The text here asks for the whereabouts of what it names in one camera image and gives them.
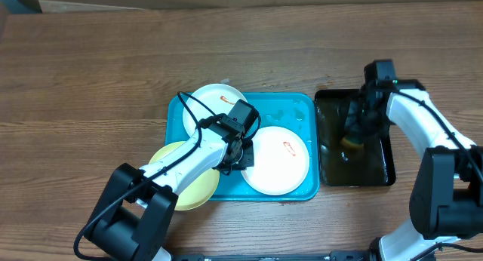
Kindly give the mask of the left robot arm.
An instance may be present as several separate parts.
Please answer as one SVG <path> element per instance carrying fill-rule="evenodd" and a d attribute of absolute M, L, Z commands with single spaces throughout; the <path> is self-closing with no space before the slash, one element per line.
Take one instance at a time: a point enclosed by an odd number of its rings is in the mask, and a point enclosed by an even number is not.
<path fill-rule="evenodd" d="M 228 175 L 254 165 L 250 128 L 259 112 L 239 100 L 229 113 L 203 118 L 196 133 L 161 160 L 139 169 L 124 163 L 109 178 L 85 227 L 79 232 L 107 260 L 153 260 L 179 195 L 205 171 Z"/>

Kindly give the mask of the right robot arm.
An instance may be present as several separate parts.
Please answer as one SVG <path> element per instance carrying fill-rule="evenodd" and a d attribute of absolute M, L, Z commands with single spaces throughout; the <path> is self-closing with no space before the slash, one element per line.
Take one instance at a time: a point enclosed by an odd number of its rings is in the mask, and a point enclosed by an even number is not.
<path fill-rule="evenodd" d="M 432 260 L 445 247 L 482 232 L 482 148 L 462 135 L 432 103 L 416 79 L 401 80 L 391 60 L 364 68 L 365 83 L 349 101 L 342 145 L 359 149 L 395 125 L 421 158 L 410 218 L 376 238 L 366 260 Z"/>

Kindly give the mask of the green yellow sponge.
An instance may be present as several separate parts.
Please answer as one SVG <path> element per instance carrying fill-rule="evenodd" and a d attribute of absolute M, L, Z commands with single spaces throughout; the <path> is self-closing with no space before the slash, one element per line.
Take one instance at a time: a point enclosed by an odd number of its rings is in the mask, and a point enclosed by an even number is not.
<path fill-rule="evenodd" d="M 340 141 L 340 144 L 347 149 L 363 149 L 365 146 L 361 140 L 350 137 L 343 137 Z"/>

